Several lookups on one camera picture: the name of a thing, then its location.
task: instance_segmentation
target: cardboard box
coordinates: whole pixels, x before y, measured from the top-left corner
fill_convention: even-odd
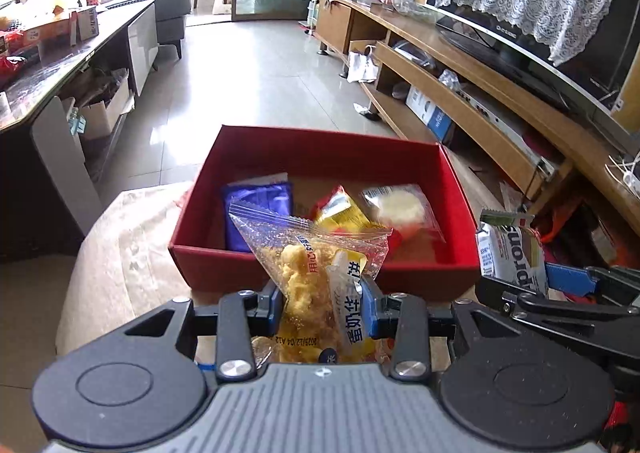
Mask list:
[[[22,31],[22,44],[35,45],[58,36],[68,36],[71,32],[71,20],[68,14],[59,14],[44,24],[29,27]]]
[[[349,156],[375,156],[353,165]],[[184,204],[169,251],[194,290],[260,290],[268,280],[252,253],[225,250],[222,187],[245,178],[287,172],[294,214],[344,185],[362,188],[418,184],[446,242],[409,240],[376,279],[384,292],[451,301],[479,278],[476,223],[444,149],[438,144],[342,132],[222,126]]]
[[[95,6],[82,8],[71,13],[71,45],[84,42],[89,38],[98,36],[98,13]]]
[[[9,44],[4,40],[4,36],[0,36],[0,57],[9,56]]]
[[[455,124],[433,101],[413,85],[406,97],[406,105],[433,132],[441,143],[453,136]]]
[[[86,119],[86,126],[82,138],[92,140],[110,135],[118,117],[129,101],[129,80],[125,79],[120,87],[106,105],[104,101],[85,106],[80,109],[80,113]]]
[[[429,118],[425,119],[425,115],[427,108],[431,104],[431,100],[413,85],[411,85],[409,93],[406,96],[405,104],[425,125],[429,122]]]

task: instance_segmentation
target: drawer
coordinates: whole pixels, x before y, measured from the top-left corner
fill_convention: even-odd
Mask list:
[[[316,34],[321,42],[346,54],[349,49],[349,28],[352,9],[340,2],[320,0]]]

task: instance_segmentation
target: red cardboard box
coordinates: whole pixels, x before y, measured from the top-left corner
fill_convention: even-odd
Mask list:
[[[287,172],[294,211],[304,216],[338,184],[357,196],[367,186],[420,185],[445,242],[403,242],[380,271],[383,292],[451,301],[480,276],[476,223],[460,183],[437,144],[319,130],[223,126],[187,197],[169,251],[194,290],[260,290],[268,275],[251,253],[225,250],[221,188]]]

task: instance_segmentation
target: white cabinet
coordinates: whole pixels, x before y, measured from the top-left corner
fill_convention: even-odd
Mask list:
[[[156,34],[156,5],[152,4],[128,28],[129,57],[134,90],[142,94],[146,77],[149,75],[158,54],[158,35]]]

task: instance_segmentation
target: blue package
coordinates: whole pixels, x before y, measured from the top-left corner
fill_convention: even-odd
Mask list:
[[[236,186],[226,186],[223,192],[225,198],[226,249],[228,251],[251,253],[251,249],[249,249],[242,235],[238,232],[231,218],[229,218],[231,202],[244,200],[286,216],[291,214],[293,207],[290,182],[278,182],[277,184],[267,184],[266,186],[238,184]]]

